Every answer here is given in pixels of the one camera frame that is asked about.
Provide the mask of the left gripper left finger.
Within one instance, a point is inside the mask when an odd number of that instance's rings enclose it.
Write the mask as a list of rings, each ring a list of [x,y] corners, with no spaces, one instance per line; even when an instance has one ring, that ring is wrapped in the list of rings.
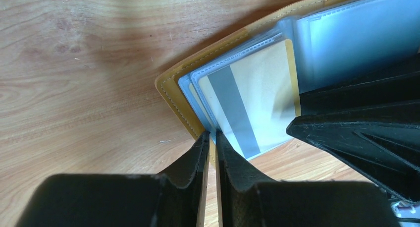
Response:
[[[210,134],[156,174],[56,174],[36,189],[19,227],[201,227]]]

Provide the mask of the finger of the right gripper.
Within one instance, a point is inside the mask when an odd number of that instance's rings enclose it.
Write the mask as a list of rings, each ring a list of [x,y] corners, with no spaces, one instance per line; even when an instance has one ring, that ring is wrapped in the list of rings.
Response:
[[[327,114],[420,98],[420,56],[300,94],[301,114]]]
[[[409,203],[419,201],[419,101],[302,115],[286,132],[331,154],[388,193]]]

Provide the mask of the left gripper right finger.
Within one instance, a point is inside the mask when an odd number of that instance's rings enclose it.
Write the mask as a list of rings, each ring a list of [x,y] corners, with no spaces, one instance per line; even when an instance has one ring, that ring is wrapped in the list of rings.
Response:
[[[358,181],[277,181],[216,133],[219,225],[222,227],[397,227],[379,189]]]

